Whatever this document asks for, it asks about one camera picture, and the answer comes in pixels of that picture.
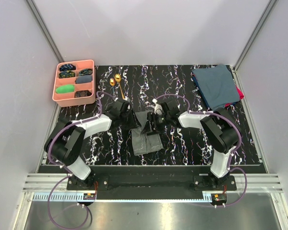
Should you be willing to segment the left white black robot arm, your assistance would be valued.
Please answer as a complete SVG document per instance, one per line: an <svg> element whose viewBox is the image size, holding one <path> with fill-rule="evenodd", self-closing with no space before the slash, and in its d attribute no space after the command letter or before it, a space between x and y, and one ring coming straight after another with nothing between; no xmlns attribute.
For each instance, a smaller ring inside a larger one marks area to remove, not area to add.
<svg viewBox="0 0 288 230"><path fill-rule="evenodd" d="M59 120L45 142L44 151L58 161L82 189L88 190L94 185L94 173L80 157L84 140L114 128L128 130L140 126L131 103L126 99L117 99L101 115L84 121Z"/></svg>

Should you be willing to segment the grey stitched cloth napkin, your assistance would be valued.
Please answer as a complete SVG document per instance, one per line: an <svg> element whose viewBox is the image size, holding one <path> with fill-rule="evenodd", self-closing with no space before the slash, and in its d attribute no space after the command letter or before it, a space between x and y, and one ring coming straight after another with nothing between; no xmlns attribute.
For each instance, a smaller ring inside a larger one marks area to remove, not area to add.
<svg viewBox="0 0 288 230"><path fill-rule="evenodd" d="M163 149L163 144L159 134L142 134L142 130L147 122L148 111L135 113L141 127L132 129L132 149L135 156L140 156Z"/></svg>

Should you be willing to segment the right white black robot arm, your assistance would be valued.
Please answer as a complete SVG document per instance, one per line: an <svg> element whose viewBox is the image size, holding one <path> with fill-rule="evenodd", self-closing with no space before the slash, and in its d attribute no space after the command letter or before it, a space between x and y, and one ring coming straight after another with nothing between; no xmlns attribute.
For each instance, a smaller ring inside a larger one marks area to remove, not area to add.
<svg viewBox="0 0 288 230"><path fill-rule="evenodd" d="M230 175L230 157L241 145L241 132L235 121L224 108L214 111L182 112L172 102L161 103L146 115L143 134L160 134L167 125L177 128L197 128L204 130L214 149L210 172L200 187L219 190Z"/></svg>

